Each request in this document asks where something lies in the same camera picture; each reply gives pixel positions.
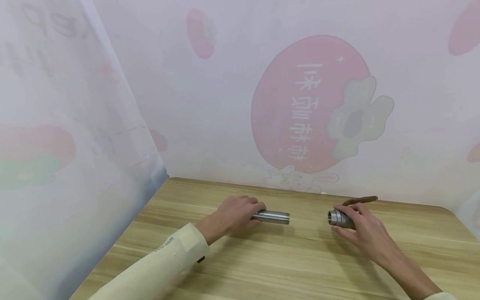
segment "metal pipe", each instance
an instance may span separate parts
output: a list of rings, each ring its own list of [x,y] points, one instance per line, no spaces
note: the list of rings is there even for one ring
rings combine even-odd
[[[261,210],[252,216],[252,219],[260,220],[267,223],[290,224],[290,214],[282,212],[274,212],[271,210]]]
[[[328,212],[328,224],[339,226],[342,228],[355,229],[355,223],[349,216],[345,215],[338,209],[334,209]]]

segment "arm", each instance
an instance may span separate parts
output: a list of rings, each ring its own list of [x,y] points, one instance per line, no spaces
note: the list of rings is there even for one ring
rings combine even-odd
[[[90,300],[153,300],[164,296],[207,254],[209,245],[233,231],[260,224],[251,217],[262,209],[266,209],[265,204],[256,198],[228,197],[213,214],[175,232]]]
[[[411,300],[455,300],[452,295],[443,293],[418,264],[400,250],[383,223],[364,204],[336,205],[335,208],[353,220],[356,231],[337,226],[333,226],[332,230],[387,271]]]

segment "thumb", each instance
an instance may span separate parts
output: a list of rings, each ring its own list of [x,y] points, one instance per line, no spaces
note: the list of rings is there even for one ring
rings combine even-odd
[[[332,230],[339,236],[351,242],[352,244],[355,244],[355,242],[357,241],[357,236],[355,235],[355,233],[350,232],[345,228],[341,228],[339,226],[332,226]]]
[[[257,225],[260,225],[262,222],[260,220],[250,220],[247,222],[247,224],[245,224],[245,228],[252,228],[252,227],[255,227]]]

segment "wooden tabletop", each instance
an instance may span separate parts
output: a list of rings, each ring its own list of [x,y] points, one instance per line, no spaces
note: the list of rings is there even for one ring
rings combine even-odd
[[[290,225],[264,223],[222,238],[169,299],[408,299],[383,269],[330,230],[327,212],[345,198],[186,179],[162,185],[71,299],[88,299],[177,229],[213,212],[227,196],[245,194],[290,213]],[[428,205],[367,206],[440,288],[459,300],[478,299],[480,243],[455,215]]]

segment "hand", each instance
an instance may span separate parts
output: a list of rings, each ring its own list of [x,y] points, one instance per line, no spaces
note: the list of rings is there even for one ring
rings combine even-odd
[[[335,205],[335,209],[349,216],[355,223],[355,232],[338,226],[332,230],[347,239],[379,266],[386,268],[391,262],[403,258],[403,253],[390,237],[383,223],[363,204]]]
[[[206,216],[195,226],[203,234],[208,245],[233,231],[250,228],[261,223],[252,220],[259,210],[266,209],[263,202],[249,196],[229,196],[211,215]]]

